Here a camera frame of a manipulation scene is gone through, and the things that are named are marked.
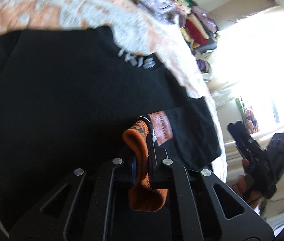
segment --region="silver bolt head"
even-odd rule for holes
[[[121,158],[115,158],[113,159],[113,164],[114,165],[120,165],[122,164],[123,160]]]
[[[208,176],[211,175],[211,171],[205,168],[205,169],[201,170],[201,174],[202,174],[203,176],[208,177]]]
[[[170,158],[165,158],[162,160],[164,165],[172,165],[173,164],[173,160]]]
[[[84,170],[82,168],[77,168],[76,170],[74,170],[74,174],[76,176],[82,176],[84,174]]]

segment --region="black t-shirt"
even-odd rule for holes
[[[138,116],[190,101],[156,55],[124,52],[109,27],[0,36],[0,220],[10,229],[74,168],[115,157]],[[208,143],[209,163],[220,149],[215,134]]]

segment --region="orange knit fabric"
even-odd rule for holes
[[[124,142],[136,155],[136,185],[128,192],[130,208],[136,211],[155,212],[165,204],[167,189],[152,189],[148,174],[149,153],[146,136],[149,134],[147,124],[140,120],[130,129],[124,131]]]

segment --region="black controller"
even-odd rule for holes
[[[254,189],[270,199],[277,190],[277,182],[284,174],[284,133],[275,133],[267,149],[262,149],[241,121],[230,123],[227,129],[242,157],[250,162],[246,169],[248,190],[243,195],[244,200],[247,203],[252,201],[250,192]]]
[[[145,122],[153,131],[151,123]],[[212,171],[186,170],[167,156],[152,133],[146,142],[150,186],[169,189],[166,206],[172,241],[274,240],[272,228]],[[135,172],[135,154],[128,148],[105,162],[97,175],[74,170],[16,222],[9,239],[112,241],[113,223],[120,220],[115,212],[117,192],[134,187]]]

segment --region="orange and white bedsheet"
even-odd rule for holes
[[[112,28],[120,48],[140,55],[155,52],[190,97],[206,97],[222,149],[212,163],[213,171],[225,182],[226,155],[215,103],[176,25],[157,22],[130,0],[0,0],[0,34],[26,28],[74,30],[102,25]]]

